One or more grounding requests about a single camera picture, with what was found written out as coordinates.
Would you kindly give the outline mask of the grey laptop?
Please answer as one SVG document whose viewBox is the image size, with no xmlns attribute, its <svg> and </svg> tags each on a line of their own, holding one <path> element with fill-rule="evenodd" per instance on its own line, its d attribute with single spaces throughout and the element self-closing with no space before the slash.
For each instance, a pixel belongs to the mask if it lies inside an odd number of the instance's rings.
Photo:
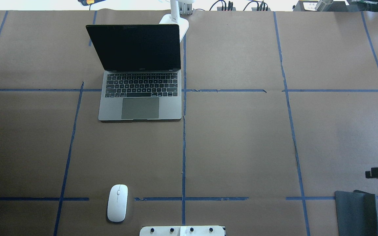
<svg viewBox="0 0 378 236">
<path fill-rule="evenodd" d="M 86 25 L 104 68 L 98 119 L 182 118 L 177 24 Z"/>
</svg>

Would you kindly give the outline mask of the black mouse pad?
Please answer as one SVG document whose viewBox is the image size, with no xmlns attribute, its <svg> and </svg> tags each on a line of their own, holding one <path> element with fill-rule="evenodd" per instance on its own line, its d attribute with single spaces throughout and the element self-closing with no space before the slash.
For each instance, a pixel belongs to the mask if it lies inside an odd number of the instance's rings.
<svg viewBox="0 0 378 236">
<path fill-rule="evenodd" d="M 378 236 L 375 194 L 359 190 L 335 191 L 335 204 L 340 236 Z"/>
</svg>

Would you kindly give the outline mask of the white computer mouse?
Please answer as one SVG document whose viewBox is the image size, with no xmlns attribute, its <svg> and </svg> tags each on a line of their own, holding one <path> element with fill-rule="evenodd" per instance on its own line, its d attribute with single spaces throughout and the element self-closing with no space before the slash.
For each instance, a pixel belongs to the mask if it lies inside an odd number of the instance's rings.
<svg viewBox="0 0 378 236">
<path fill-rule="evenodd" d="M 110 189 L 107 218 L 111 222 L 124 221 L 127 211 L 128 187 L 125 184 L 116 184 Z"/>
</svg>

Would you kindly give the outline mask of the blue pouch with yellow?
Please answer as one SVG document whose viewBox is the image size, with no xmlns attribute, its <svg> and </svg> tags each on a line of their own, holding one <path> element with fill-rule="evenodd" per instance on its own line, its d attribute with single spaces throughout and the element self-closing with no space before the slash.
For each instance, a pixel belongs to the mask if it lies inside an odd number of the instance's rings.
<svg viewBox="0 0 378 236">
<path fill-rule="evenodd" d="M 96 4 L 103 1 L 105 0 L 78 0 L 78 2 L 83 6 L 90 6 L 92 4 Z"/>
</svg>

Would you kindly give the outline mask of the silver metal cylinder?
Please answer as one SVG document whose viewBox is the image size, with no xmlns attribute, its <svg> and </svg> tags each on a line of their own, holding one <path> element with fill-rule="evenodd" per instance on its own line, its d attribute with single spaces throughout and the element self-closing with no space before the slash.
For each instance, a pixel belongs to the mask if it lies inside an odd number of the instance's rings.
<svg viewBox="0 0 378 236">
<path fill-rule="evenodd" d="M 319 0 L 315 5 L 315 9 L 320 12 L 329 11 L 333 2 L 334 0 Z"/>
</svg>

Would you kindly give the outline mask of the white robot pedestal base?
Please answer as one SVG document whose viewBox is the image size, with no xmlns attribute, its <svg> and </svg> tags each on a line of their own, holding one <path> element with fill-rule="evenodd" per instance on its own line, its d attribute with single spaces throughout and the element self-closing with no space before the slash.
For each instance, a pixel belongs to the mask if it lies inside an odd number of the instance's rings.
<svg viewBox="0 0 378 236">
<path fill-rule="evenodd" d="M 207 226 L 145 226 L 140 236 L 225 236 L 225 227 Z"/>
</svg>

